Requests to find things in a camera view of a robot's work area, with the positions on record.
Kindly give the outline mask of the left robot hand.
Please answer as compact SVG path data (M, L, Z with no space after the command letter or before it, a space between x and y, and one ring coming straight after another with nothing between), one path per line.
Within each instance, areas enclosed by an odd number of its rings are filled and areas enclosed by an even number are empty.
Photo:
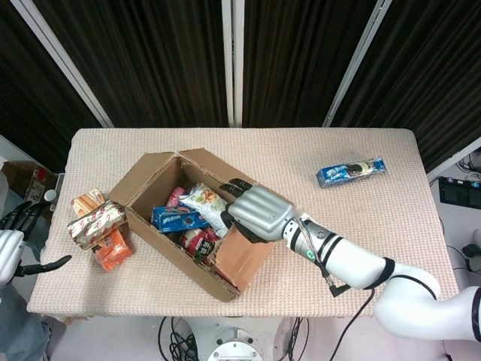
M47 264L22 265L22 255L38 218L49 208L49 202L32 204L31 201L16 206L0 219L0 290L14 278L52 272L70 261L66 255Z

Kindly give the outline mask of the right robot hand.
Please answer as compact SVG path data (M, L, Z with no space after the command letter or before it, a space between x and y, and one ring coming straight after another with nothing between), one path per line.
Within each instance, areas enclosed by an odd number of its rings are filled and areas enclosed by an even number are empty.
M284 238L284 229L295 216L292 203L264 186L240 178L233 178L219 188L235 197L221 212L227 229L236 228L253 244Z

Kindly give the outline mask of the large brown cardboard box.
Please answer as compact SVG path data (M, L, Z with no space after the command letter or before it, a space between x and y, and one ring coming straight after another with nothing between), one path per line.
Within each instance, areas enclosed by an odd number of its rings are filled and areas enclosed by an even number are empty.
M150 224L152 210L164 205L175 187L203 183L227 202L234 196L221 190L233 178L255 180L204 148L180 153L145 153L110 191L109 197L126 208L130 230L172 262L213 297L223 302L237 298L250 284L271 252L272 244L252 244L231 229L213 252L210 265L194 259Z

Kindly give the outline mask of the silver white robot base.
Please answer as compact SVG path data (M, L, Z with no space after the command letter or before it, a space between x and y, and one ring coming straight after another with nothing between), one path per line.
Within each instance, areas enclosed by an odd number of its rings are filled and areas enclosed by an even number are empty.
M289 361L292 317L163 317L161 361Z

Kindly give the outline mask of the beige woven tablecloth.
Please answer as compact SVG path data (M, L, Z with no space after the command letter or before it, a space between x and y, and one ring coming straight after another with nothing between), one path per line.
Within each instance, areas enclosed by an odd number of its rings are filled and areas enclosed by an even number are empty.
M136 234L134 253L104 271L71 240L71 200L105 192L145 153L204 148L248 177L293 201L315 221L380 256L430 272L440 298L458 292L437 210L414 134L407 129L81 129L71 140L65 179L53 214L43 262L70 261L40 275L28 303L33 313L58 319L92 316L308 316L369 315L368 293L331 296L319 269L274 244L247 290L221 302ZM381 157L387 170L321 188L324 167Z

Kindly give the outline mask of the white green snack bag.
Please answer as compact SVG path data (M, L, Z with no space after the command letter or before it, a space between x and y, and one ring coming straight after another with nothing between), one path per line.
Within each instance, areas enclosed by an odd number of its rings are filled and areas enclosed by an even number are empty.
M197 211L220 238L226 236L228 228L221 213L225 210L227 201L210 187L203 183L196 184L188 194L180 196L180 203Z

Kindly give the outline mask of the small brown cardboard box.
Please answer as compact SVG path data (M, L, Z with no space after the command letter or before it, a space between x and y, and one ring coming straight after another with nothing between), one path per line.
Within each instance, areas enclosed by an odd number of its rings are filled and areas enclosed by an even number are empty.
M45 192L54 189L57 181L54 173L30 161L4 162L2 172L9 188L32 204L44 202Z

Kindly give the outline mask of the blue denim fabric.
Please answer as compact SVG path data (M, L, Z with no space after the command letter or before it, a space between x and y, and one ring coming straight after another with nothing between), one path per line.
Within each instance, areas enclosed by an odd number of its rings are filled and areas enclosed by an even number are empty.
M51 328L26 306L15 287L0 290L0 353L6 361L50 361Z

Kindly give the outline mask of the pink snack bag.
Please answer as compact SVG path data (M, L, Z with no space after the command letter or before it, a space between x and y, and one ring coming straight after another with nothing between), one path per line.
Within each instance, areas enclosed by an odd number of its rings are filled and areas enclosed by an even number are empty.
M186 189L182 187L176 187L168 197L168 200L165 204L166 207L171 207L171 208L187 208L187 209L192 209L192 207L189 207L188 205L185 205L182 203L182 200L189 196L192 191L192 187L188 187Z

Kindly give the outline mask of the gold red patterned snack box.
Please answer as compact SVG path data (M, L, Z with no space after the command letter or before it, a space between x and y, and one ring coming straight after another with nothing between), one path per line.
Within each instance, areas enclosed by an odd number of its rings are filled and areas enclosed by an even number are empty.
M68 234L81 250L89 250L126 222L125 208L108 200L67 225Z

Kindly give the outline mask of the orange white biscuit stick box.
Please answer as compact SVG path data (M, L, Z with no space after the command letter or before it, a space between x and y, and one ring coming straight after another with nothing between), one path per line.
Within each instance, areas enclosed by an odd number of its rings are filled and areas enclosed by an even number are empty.
M104 196L99 189L90 190L87 193L71 200L71 206L77 217L83 217L94 211L105 202Z

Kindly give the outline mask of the orange snack box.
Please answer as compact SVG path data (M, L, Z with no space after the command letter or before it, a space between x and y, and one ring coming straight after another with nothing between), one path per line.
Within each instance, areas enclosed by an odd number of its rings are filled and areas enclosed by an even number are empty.
M127 245L121 231L115 229L106 236L100 244L92 249L95 260L106 271L112 271L132 255L131 248Z

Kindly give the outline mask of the black pleated curtain panel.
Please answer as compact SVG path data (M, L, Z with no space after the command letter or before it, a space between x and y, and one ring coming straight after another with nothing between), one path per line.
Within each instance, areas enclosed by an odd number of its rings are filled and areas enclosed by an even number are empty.
M0 0L0 135L49 170L65 169L97 119L9 0Z
M392 0L332 122L409 129L426 171L481 136L481 0Z
M246 0L243 126L321 126L376 3Z
M221 0L34 0L117 128L228 125Z

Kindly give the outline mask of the white frame post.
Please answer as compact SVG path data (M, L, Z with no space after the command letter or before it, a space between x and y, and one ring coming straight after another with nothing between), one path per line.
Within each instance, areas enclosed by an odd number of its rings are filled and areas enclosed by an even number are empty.
M9 0L9 2L56 63L101 127L113 128L114 124L107 112L33 0Z
M374 9L366 23L364 31L356 45L354 53L349 61L343 78L337 88L337 92L331 102L328 112L322 121L321 127L329 127L334 121L335 115L349 90L364 58L369 50L384 18L386 17L393 0L377 0Z
M242 127L245 0L221 0L228 126Z

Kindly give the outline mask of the white frame foot bar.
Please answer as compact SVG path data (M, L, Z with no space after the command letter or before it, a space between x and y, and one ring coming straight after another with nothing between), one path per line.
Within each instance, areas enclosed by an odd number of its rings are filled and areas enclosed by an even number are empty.
M436 176L443 173L452 165L456 164L459 160L465 158L466 156L469 156L472 152L474 152L480 147L481 147L481 136L478 137L475 141L469 143L468 146L460 149L460 151L458 151L457 153L454 153L453 155L449 156L447 159L442 161L441 164L437 165L434 169L429 171L427 173L428 182L433 181L433 179L435 179Z

